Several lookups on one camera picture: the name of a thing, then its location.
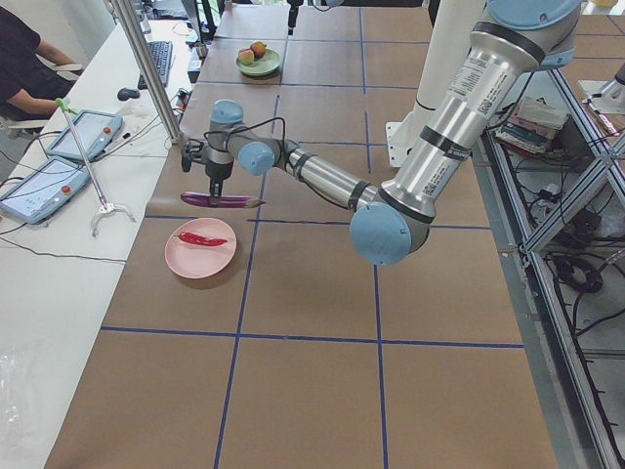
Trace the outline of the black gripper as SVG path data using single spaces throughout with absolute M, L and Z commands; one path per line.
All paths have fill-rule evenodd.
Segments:
M 210 181 L 210 204 L 217 205 L 223 201 L 224 181 L 232 172 L 232 162 L 219 163 L 211 159 L 205 163 L 205 173 Z
M 297 16 L 299 13 L 299 0 L 288 0 L 287 3 L 290 6 L 289 15 Z

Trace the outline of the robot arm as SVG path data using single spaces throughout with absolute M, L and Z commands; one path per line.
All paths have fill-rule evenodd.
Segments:
M 434 25 L 417 102 L 387 126 L 396 174 L 378 187 L 286 138 L 263 138 L 243 121 L 239 103 L 213 105 L 206 140 L 213 162 L 238 163 L 254 175 L 274 167 L 353 214 L 358 254 L 390 265 L 418 250 L 437 215 L 436 202 L 469 157 L 517 80 L 568 64 L 581 7 L 576 1 L 445 1 Z
M 287 0 L 289 6 L 289 15 L 296 16 L 299 10 L 304 6 L 313 7 L 319 11 L 326 11 L 328 9 L 338 7 L 344 3 L 343 0 Z

